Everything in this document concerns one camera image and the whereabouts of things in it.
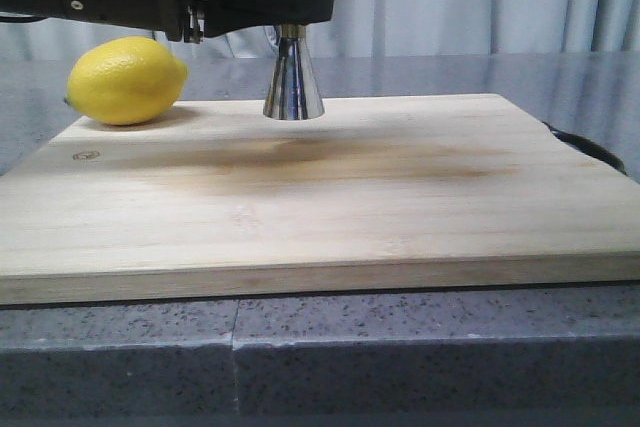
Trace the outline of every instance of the curtain fold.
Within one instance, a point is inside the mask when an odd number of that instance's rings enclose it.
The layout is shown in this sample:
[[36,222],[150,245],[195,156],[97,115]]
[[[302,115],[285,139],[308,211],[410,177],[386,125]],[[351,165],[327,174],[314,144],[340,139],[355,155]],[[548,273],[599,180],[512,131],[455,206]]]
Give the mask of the curtain fold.
[[[273,29],[232,32],[203,45],[163,33],[50,19],[0,24],[0,60],[77,58],[125,35],[156,36],[184,58],[269,57]],[[640,50],[640,0],[336,0],[312,25],[315,57]]]

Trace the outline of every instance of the granite countertop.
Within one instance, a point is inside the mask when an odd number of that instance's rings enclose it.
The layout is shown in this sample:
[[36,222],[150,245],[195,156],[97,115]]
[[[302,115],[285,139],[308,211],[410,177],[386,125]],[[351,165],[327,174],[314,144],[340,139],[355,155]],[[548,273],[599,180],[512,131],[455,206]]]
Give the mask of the granite countertop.
[[[272,65],[193,60],[183,99],[264,98]],[[640,180],[640,53],[314,65],[325,97],[501,94],[607,147]],[[0,172],[75,120],[61,102],[71,66],[0,64]],[[638,385],[640,285],[630,282],[0,309],[3,425],[586,406],[636,415]]]

